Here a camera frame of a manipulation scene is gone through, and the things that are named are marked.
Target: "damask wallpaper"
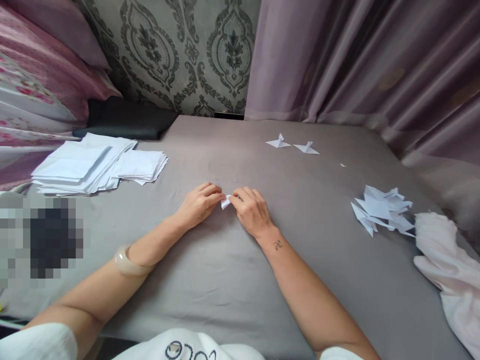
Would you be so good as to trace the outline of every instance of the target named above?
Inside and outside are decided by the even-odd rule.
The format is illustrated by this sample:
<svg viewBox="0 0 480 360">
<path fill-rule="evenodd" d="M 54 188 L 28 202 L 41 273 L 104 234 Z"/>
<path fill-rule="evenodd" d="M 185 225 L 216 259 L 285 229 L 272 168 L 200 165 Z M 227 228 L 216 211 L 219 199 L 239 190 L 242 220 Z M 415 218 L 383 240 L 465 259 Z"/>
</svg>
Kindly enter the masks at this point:
<svg viewBox="0 0 480 360">
<path fill-rule="evenodd" d="M 261 0 L 74 0 L 126 99 L 243 114 Z"/>
</svg>

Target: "white sleeve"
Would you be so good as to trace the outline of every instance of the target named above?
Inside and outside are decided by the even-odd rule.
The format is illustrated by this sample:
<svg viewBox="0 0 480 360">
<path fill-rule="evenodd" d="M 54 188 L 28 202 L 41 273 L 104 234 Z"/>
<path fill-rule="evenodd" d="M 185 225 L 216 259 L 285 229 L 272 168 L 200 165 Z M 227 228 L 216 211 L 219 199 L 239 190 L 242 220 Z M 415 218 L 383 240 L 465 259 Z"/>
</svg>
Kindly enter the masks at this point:
<svg viewBox="0 0 480 360">
<path fill-rule="evenodd" d="M 321 353 L 320 360 L 363 360 L 353 352 L 341 348 L 331 347 Z"/>
<path fill-rule="evenodd" d="M 46 323 L 18 331 L 0 340 L 2 360 L 76 360 L 77 341 L 62 323 Z"/>
</svg>

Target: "hand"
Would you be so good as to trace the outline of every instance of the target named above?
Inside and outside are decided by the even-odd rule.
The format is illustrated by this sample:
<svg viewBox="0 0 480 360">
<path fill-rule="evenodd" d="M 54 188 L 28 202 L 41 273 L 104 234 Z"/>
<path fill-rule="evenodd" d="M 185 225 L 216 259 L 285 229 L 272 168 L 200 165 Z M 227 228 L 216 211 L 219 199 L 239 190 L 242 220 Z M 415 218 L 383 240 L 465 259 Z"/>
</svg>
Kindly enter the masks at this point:
<svg viewBox="0 0 480 360">
<path fill-rule="evenodd" d="M 205 182 L 190 191 L 173 218 L 185 231 L 196 227 L 208 218 L 215 206 L 226 196 L 222 188 L 210 182 Z"/>
<path fill-rule="evenodd" d="M 257 190 L 239 187 L 228 200 L 235 207 L 241 224 L 258 242 L 276 229 L 267 202 Z"/>
</svg>

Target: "white shirt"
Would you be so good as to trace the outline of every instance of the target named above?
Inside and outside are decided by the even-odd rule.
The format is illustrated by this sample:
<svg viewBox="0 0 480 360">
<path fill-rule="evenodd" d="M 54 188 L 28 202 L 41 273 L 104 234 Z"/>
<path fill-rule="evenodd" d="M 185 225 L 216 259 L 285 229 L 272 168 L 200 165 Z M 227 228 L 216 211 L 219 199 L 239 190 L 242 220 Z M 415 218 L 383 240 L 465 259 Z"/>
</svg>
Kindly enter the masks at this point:
<svg viewBox="0 0 480 360">
<path fill-rule="evenodd" d="M 77 342 L 70 328 L 61 323 L 47 323 L 16 332 L 0 340 L 2 360 L 76 360 Z M 207 334 L 174 328 L 122 352 L 114 360 L 265 360 L 254 348 L 218 345 Z M 340 347 L 325 350 L 320 360 L 362 360 Z"/>
</svg>

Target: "bed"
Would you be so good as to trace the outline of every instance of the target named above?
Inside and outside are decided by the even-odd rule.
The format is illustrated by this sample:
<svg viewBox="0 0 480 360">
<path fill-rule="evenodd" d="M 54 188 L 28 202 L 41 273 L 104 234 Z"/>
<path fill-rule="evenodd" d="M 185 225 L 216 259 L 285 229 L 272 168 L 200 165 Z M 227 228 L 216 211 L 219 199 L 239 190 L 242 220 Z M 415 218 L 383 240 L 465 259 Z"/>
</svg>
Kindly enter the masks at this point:
<svg viewBox="0 0 480 360">
<path fill-rule="evenodd" d="M 320 156 L 265 144 L 279 133 L 289 144 L 313 141 Z M 413 201 L 412 213 L 441 212 L 372 131 L 181 115 L 160 141 L 137 148 L 168 155 L 158 180 L 144 186 L 124 181 L 116 190 L 84 199 L 89 205 L 82 258 L 39 288 L 6 289 L 2 313 L 33 318 L 120 245 L 171 215 L 194 186 L 211 181 L 226 194 L 247 185 L 261 191 L 275 224 L 382 359 L 471 359 L 445 320 L 439 290 L 413 264 L 420 253 L 414 240 L 384 228 L 372 238 L 355 218 L 350 201 L 366 184 L 382 191 L 398 187 Z M 32 188 L 27 197 L 34 203 L 40 195 Z M 478 259 L 463 238 L 457 241 Z M 146 341 L 178 327 L 207 333 L 219 344 L 250 345 L 267 359 L 314 356 L 265 256 L 232 206 L 216 208 L 171 249 L 104 335 Z"/>
</svg>

